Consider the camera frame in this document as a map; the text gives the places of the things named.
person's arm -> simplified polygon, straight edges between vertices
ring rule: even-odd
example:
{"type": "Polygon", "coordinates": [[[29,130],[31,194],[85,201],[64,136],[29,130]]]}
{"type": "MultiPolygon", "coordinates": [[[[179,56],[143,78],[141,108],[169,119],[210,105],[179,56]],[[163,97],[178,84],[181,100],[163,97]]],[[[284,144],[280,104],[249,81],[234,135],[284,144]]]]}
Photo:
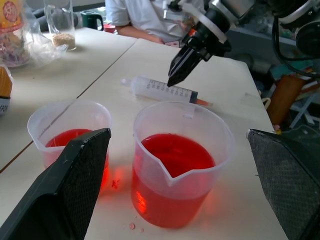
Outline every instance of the person's arm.
{"type": "Polygon", "coordinates": [[[105,0],[105,10],[108,23],[114,25],[120,35],[146,39],[159,44],[164,43],[159,37],[131,25],[127,4],[124,0],[105,0]]]}
{"type": "Polygon", "coordinates": [[[145,39],[157,44],[164,44],[164,41],[155,35],[151,35],[146,31],[135,28],[134,26],[128,24],[125,26],[115,26],[118,34],[128,37],[134,37],[137,39],[145,39]]]}

measuring cup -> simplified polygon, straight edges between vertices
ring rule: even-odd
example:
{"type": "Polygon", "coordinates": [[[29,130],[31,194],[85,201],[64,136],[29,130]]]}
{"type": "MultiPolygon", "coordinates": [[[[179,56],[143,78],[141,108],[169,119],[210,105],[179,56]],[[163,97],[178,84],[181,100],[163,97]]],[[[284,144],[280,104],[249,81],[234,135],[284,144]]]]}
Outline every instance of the measuring cup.
{"type": "Polygon", "coordinates": [[[75,20],[72,0],[44,0],[44,13],[55,47],[76,48],[75,20]]]}
{"type": "MultiPolygon", "coordinates": [[[[111,115],[101,104],[85,99],[58,101],[35,111],[27,123],[27,129],[36,147],[43,154],[43,164],[48,168],[65,146],[47,147],[56,136],[76,129],[98,130],[111,127],[111,115]]],[[[107,177],[108,152],[103,172],[107,177]]]]}
{"type": "Polygon", "coordinates": [[[231,131],[219,116],[204,107],[164,101],[143,109],[134,121],[133,132],[135,157],[131,198],[135,209],[156,226],[185,226],[195,216],[218,173],[234,154],[235,140],[231,131]],[[215,166],[171,177],[161,160],[142,144],[150,136],[168,133],[200,144],[213,157],[215,166]]]}

plastic measuring cup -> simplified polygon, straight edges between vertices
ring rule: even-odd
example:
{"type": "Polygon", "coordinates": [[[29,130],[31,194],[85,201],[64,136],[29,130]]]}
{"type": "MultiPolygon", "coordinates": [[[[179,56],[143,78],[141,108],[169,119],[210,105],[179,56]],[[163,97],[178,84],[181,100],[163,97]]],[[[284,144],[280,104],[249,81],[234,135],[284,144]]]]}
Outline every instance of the plastic measuring cup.
{"type": "Polygon", "coordinates": [[[197,213],[222,166],[234,154],[231,131],[219,116],[206,108],[175,101],[159,102],[143,109],[134,121],[133,131],[131,198],[135,209],[156,226],[185,226],[197,213]],[[200,144],[214,159],[215,166],[172,177],[161,160],[142,144],[150,136],[168,133],[200,144]]]}
{"type": "MultiPolygon", "coordinates": [[[[98,130],[111,127],[109,111],[99,103],[85,99],[64,100],[51,103],[35,111],[27,123],[27,129],[36,147],[43,154],[43,164],[48,168],[61,154],[65,146],[47,147],[49,141],[66,131],[76,129],[98,130]]],[[[103,180],[108,174],[108,152],[103,180]]]]}

black cable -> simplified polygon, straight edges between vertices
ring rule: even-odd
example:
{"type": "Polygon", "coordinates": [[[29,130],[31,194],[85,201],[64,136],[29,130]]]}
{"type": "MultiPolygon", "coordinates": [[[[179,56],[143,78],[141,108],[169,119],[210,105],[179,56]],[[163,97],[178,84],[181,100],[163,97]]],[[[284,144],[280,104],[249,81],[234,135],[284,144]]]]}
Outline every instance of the black cable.
{"type": "Polygon", "coordinates": [[[279,43],[279,19],[277,17],[274,17],[274,22],[273,22],[273,26],[272,26],[272,47],[273,50],[275,52],[276,57],[279,59],[279,61],[283,64],[285,64],[288,69],[290,69],[293,72],[296,72],[302,76],[306,76],[309,78],[320,78],[320,74],[317,73],[308,73],[305,71],[301,71],[299,69],[296,69],[295,67],[293,67],[292,65],[290,65],[286,59],[290,59],[290,58],[284,58],[280,52],[280,43],[279,43]]]}
{"type": "MultiPolygon", "coordinates": [[[[273,22],[273,26],[272,26],[272,30],[275,30],[275,33],[277,34],[277,38],[275,39],[277,42],[279,42],[279,19],[277,17],[274,17],[274,22],[273,22]]],[[[280,45],[277,45],[277,53],[279,54],[279,56],[286,61],[291,61],[291,62],[297,62],[297,61],[306,61],[306,60],[314,60],[316,59],[313,56],[306,56],[306,57],[296,57],[296,58],[290,58],[290,57],[286,57],[283,56],[281,51],[280,51],[280,45]]]]}

grain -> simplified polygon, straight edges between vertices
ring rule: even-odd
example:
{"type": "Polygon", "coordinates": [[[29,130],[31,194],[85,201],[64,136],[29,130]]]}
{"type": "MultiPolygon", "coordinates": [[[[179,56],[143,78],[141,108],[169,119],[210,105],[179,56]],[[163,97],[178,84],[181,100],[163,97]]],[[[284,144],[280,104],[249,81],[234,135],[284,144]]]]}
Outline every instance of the grain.
{"type": "Polygon", "coordinates": [[[53,35],[52,43],[55,47],[68,45],[68,50],[76,48],[76,39],[69,33],[57,33],[53,35]]]}

